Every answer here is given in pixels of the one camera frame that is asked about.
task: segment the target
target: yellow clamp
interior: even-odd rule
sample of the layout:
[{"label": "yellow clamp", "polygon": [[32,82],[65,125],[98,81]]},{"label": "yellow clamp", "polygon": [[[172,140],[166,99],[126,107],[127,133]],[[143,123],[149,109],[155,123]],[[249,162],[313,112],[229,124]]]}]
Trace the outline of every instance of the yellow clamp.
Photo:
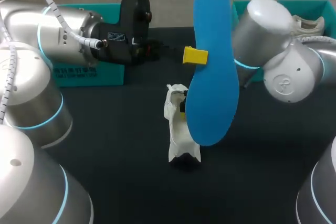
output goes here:
[{"label": "yellow clamp", "polygon": [[184,112],[180,112],[181,114],[181,119],[185,121],[185,113]]},{"label": "yellow clamp", "polygon": [[192,47],[184,47],[183,63],[205,65],[208,60],[208,51],[198,50]]}]

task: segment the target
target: teal box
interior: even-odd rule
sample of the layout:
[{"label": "teal box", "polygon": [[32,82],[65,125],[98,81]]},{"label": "teal box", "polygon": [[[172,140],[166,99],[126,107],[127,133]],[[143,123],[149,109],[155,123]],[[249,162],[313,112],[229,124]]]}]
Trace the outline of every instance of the teal box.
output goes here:
[{"label": "teal box", "polygon": [[[119,21],[120,4],[68,4],[73,8],[83,8],[99,13],[105,22]],[[100,62],[95,68],[63,63],[53,64],[53,75],[59,87],[116,86],[123,85],[124,65]]]},{"label": "teal box", "polygon": [[[336,12],[328,0],[279,0],[291,15],[298,15],[304,19],[316,20],[323,16],[325,20],[324,36],[336,39]],[[234,1],[232,5],[232,27],[238,25],[239,19],[244,13],[249,1]],[[252,81],[263,80],[263,69],[260,68]]]}]

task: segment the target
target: black table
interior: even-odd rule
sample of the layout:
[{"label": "black table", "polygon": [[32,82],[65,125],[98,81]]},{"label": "black table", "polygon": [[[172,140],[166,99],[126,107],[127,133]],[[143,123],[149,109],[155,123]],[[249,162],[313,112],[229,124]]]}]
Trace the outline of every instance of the black table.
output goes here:
[{"label": "black table", "polygon": [[297,192],[336,136],[336,89],[282,104],[251,84],[225,138],[201,148],[201,167],[172,168],[166,84],[189,85],[194,67],[174,58],[194,46],[194,33],[153,28],[150,35],[175,49],[127,68],[124,86],[62,89],[74,127],[48,152],[89,192],[95,224],[296,223]]}]

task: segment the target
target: cable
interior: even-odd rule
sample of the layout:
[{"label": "cable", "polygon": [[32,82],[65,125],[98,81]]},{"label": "cable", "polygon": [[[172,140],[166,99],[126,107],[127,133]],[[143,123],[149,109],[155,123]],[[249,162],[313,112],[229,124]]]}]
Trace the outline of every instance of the cable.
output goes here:
[{"label": "cable", "polygon": [[303,37],[303,38],[296,38],[300,42],[329,42],[336,44],[336,39],[329,38],[326,36],[312,36],[312,37]]},{"label": "cable", "polygon": [[[99,49],[104,46],[104,43],[101,40],[98,39],[91,39],[91,38],[84,38],[79,36],[78,34],[74,33],[72,29],[69,27],[67,22],[64,20],[62,14],[60,13],[57,5],[55,4],[54,0],[46,0],[48,5],[50,6],[50,9],[53,11],[55,17],[61,24],[62,28],[69,34],[70,37],[78,41],[79,43],[94,48]],[[10,53],[10,62],[9,62],[9,69],[8,74],[6,78],[6,84],[5,84],[5,90],[1,98],[0,102],[0,124],[3,124],[3,120],[6,113],[6,108],[8,104],[9,94],[12,90],[13,82],[14,82],[14,76],[16,71],[16,59],[17,59],[17,52],[16,47],[11,43],[13,39],[11,38],[10,34],[8,33],[4,21],[2,19],[2,16],[0,14],[0,32],[3,34],[6,42],[9,43],[9,49],[11,51]]]}]

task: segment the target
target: shoe insole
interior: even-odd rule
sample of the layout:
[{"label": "shoe insole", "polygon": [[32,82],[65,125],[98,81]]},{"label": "shoe insole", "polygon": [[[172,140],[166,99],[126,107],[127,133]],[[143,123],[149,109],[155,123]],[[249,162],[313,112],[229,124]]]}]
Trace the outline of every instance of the shoe insole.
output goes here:
[{"label": "shoe insole", "polygon": [[197,49],[207,50],[208,60],[196,67],[186,98],[186,120],[193,140],[209,146],[225,136],[238,105],[230,0],[195,0],[194,27]]}]

